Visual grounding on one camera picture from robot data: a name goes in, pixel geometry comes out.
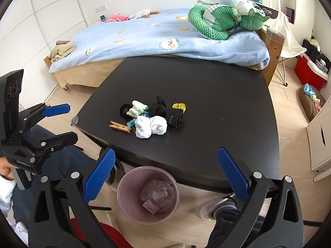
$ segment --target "bed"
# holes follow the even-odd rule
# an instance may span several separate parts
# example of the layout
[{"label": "bed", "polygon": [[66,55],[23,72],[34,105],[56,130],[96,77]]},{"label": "bed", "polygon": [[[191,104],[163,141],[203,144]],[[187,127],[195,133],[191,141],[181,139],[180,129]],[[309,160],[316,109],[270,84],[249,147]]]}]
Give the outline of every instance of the bed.
[{"label": "bed", "polygon": [[150,18],[97,22],[74,36],[76,50],[53,64],[44,59],[59,85],[98,87],[129,56],[182,56],[263,69],[269,84],[284,38],[267,29],[257,33],[239,27],[225,41],[207,40],[187,21],[189,8],[162,10]]}]

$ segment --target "shoe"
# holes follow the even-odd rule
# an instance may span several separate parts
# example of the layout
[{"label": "shoe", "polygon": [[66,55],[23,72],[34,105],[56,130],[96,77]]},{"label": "shoe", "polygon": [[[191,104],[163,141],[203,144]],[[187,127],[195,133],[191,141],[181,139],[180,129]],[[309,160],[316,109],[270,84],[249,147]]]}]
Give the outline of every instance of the shoe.
[{"label": "shoe", "polygon": [[200,217],[206,221],[215,220],[214,212],[216,211],[216,209],[219,207],[219,205],[221,203],[224,203],[227,200],[233,201],[237,206],[236,200],[234,198],[234,194],[233,193],[227,194],[221,198],[211,200],[211,201],[207,202],[205,205],[203,205],[200,209]]},{"label": "shoe", "polygon": [[122,168],[119,166],[114,165],[114,178],[111,177],[111,172],[109,173],[109,177],[106,180],[106,184],[110,186],[110,188],[114,191],[117,191],[117,188],[119,187],[119,183],[124,175]]}]

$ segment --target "hand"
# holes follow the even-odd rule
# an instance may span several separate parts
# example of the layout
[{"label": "hand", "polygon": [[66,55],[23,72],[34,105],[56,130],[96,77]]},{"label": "hand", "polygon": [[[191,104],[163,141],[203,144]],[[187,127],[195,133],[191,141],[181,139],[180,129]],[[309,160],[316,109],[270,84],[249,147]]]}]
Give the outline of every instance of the hand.
[{"label": "hand", "polygon": [[5,157],[0,157],[0,175],[2,175],[8,180],[14,180],[15,178],[10,168],[18,169],[18,167],[15,167],[14,165],[8,163]]}]

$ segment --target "chair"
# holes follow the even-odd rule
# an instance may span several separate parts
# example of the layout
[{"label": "chair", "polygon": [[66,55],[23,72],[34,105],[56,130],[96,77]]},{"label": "chair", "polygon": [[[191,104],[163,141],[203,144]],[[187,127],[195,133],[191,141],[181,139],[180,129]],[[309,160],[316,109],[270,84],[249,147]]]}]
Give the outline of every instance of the chair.
[{"label": "chair", "polygon": [[[272,7],[272,0],[269,0],[269,5]],[[269,19],[265,22],[266,25],[270,26],[271,29],[281,33],[285,36],[285,42],[283,45],[282,52],[280,53],[280,57],[282,60],[280,60],[277,63],[277,71],[279,72],[279,75],[282,79],[283,85],[287,87],[286,83],[286,74],[285,74],[285,64],[284,62],[288,59],[295,58],[299,56],[300,54],[307,51],[307,49],[300,46],[300,44],[295,40],[287,16],[281,11],[281,5],[280,0],[278,0],[277,3],[277,10],[278,10],[278,16],[276,19]],[[280,72],[278,65],[283,64],[283,73]]]}]

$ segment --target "black rubber ring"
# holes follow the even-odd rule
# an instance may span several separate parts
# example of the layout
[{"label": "black rubber ring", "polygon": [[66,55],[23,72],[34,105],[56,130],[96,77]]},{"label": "black rubber ring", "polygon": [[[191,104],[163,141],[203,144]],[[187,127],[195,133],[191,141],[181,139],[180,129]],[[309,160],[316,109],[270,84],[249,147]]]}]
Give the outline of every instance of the black rubber ring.
[{"label": "black rubber ring", "polygon": [[127,118],[129,117],[126,112],[129,111],[129,109],[132,108],[132,104],[129,104],[129,103],[126,103],[126,104],[123,104],[120,108],[120,116],[122,118]]}]

